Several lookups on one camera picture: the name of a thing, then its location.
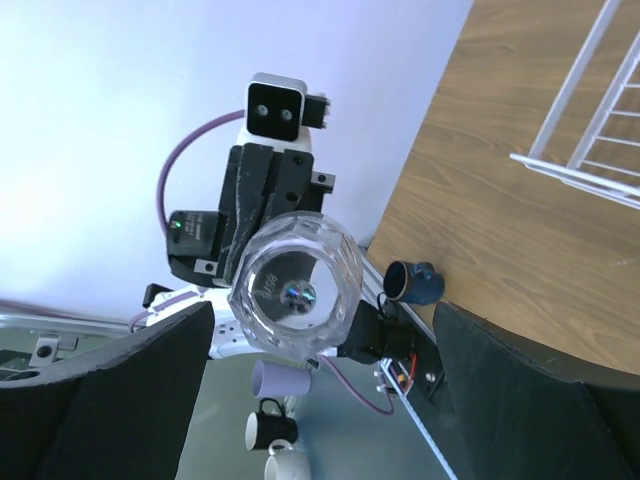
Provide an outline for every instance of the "blue mug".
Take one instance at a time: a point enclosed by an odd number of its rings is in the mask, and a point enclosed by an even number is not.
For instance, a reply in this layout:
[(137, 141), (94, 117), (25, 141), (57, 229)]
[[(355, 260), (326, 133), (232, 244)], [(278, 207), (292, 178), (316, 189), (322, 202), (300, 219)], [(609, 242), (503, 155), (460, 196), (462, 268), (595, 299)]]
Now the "blue mug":
[(394, 302), (429, 305), (444, 294), (444, 277), (429, 262), (395, 261), (382, 281), (384, 293)]

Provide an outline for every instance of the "white mug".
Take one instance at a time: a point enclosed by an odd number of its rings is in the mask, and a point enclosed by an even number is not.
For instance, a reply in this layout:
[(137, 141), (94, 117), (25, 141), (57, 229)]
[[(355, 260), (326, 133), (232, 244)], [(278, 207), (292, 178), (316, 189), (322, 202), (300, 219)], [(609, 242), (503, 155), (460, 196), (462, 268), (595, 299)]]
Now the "white mug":
[(304, 453), (294, 450), (286, 440), (274, 440), (269, 445), (264, 480), (311, 480), (309, 460)]

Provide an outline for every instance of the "white wire rack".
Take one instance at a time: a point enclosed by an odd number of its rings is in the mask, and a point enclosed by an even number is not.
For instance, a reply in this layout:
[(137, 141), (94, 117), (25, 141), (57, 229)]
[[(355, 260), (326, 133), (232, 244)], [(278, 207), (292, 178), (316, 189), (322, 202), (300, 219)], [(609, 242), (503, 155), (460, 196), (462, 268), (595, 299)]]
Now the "white wire rack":
[(629, 168), (628, 161), (625, 165), (616, 164), (615, 155), (608, 155), (606, 158), (590, 157), (596, 142), (640, 147), (638, 138), (620, 138), (617, 135), (608, 136), (603, 133), (607, 122), (614, 117), (627, 117), (630, 122), (637, 122), (634, 124), (634, 127), (635, 125), (637, 127), (631, 130), (636, 133), (640, 132), (640, 112), (618, 108), (618, 103), (623, 95), (625, 98), (629, 94), (637, 95), (640, 100), (640, 83), (632, 83), (631, 81), (640, 61), (640, 32), (633, 40), (567, 164), (557, 165), (540, 159), (621, 1), (607, 0), (603, 5), (564, 84), (551, 105), (529, 154), (513, 153), (510, 156), (513, 160), (526, 165), (527, 168), (558, 178), (566, 185), (640, 209), (640, 188), (638, 187), (640, 184), (640, 148), (637, 150), (637, 157), (631, 155), (632, 158), (635, 158), (631, 168)]

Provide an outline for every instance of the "wooden table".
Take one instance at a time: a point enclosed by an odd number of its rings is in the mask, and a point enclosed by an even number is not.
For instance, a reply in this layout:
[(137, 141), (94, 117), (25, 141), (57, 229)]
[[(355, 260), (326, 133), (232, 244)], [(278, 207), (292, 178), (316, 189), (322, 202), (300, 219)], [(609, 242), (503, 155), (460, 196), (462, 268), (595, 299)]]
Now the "wooden table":
[[(528, 151), (602, 3), (476, 0), (368, 257), (383, 273), (428, 260), (445, 300), (640, 374), (640, 211), (508, 158)], [(639, 27), (640, 2), (623, 2), (551, 159), (571, 154)], [(432, 309), (419, 313), (430, 321)]]

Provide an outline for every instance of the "bolt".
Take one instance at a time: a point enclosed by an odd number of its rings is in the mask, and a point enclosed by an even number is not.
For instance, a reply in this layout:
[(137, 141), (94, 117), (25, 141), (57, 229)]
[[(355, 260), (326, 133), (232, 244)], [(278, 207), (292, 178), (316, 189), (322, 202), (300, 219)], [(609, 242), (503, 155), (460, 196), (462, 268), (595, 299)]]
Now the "bolt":
[(47, 358), (52, 352), (53, 349), (49, 345), (43, 345), (36, 351), (36, 355), (40, 358)]

